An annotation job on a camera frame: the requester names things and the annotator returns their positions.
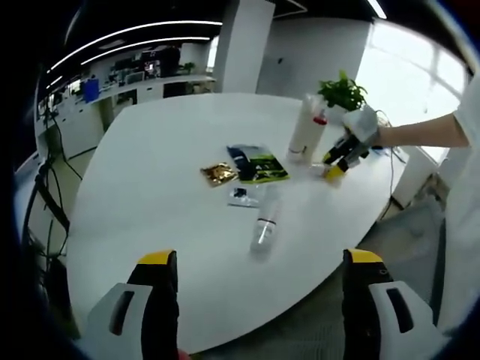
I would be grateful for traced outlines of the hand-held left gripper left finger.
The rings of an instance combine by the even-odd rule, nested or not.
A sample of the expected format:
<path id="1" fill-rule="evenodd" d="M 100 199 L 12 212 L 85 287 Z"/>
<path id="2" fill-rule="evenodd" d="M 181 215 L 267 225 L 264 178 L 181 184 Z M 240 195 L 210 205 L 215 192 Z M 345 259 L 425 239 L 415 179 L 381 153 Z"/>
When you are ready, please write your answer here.
<path id="1" fill-rule="evenodd" d="M 178 359 L 178 272 L 175 250 L 148 253 L 127 282 L 91 309 L 85 328 L 90 359 Z"/>

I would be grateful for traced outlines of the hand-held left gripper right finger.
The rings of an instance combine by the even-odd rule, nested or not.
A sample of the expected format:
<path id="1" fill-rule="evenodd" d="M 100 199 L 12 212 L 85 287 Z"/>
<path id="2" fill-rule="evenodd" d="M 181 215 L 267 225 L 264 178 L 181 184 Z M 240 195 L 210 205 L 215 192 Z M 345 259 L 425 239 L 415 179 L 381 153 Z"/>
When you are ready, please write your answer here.
<path id="1" fill-rule="evenodd" d="M 432 359 L 447 342 L 429 305 L 373 252 L 343 252 L 345 359 Z"/>

